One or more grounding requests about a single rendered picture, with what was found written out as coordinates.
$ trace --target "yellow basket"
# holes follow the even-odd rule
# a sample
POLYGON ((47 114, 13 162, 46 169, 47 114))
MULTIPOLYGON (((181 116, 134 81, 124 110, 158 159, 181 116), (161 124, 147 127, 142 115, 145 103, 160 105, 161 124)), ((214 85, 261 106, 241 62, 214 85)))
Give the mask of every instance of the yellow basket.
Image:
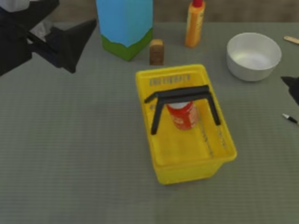
POLYGON ((215 96, 206 69, 202 65, 140 71, 136 74, 138 95, 152 163, 161 184, 172 184, 209 178, 224 162, 236 158, 237 152, 215 96), (175 127, 164 107, 157 134, 151 135, 151 125, 157 100, 144 100, 156 91, 208 85, 213 96, 221 125, 217 126, 206 99, 195 101, 199 123, 182 131, 175 127))

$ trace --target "black pen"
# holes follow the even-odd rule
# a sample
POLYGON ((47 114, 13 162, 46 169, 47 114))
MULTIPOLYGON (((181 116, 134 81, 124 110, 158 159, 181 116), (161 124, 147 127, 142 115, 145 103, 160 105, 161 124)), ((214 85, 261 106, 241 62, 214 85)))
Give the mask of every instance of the black pen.
POLYGON ((296 119, 292 118, 291 116, 286 115, 286 114, 283 114, 282 116, 283 116, 284 118, 286 118, 287 120, 289 120, 290 122, 299 125, 299 122, 298 122, 296 119))

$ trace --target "red can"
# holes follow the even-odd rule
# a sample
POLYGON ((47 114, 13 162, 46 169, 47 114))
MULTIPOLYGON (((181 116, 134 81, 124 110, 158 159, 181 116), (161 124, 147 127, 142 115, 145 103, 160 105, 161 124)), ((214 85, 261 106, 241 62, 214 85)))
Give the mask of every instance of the red can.
POLYGON ((196 126, 198 113, 193 102, 166 105, 175 126, 181 130, 189 130, 196 126))

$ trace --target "bowl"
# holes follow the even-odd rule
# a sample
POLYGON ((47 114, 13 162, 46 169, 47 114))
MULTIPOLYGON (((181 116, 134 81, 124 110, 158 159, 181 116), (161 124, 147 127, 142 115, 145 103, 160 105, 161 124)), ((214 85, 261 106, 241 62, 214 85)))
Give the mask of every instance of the bowl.
POLYGON ((228 68, 234 76, 244 81, 256 82, 267 78, 281 57, 278 44, 262 34, 243 33, 228 42, 228 68))

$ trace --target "table surface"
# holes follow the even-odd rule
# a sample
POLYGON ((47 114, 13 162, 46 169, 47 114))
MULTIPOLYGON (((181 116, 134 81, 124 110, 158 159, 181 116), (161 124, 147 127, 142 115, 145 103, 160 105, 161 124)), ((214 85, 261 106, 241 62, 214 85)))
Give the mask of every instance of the table surface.
POLYGON ((165 66, 205 65, 238 151, 208 180, 162 186, 151 165, 132 62, 104 51, 96 30, 76 74, 39 56, 0 79, 2 224, 297 224, 299 107, 281 76, 298 76, 298 23, 206 23, 201 45, 184 47, 184 23, 160 23, 165 66), (226 44, 258 32, 283 59, 258 83, 233 77, 226 44))

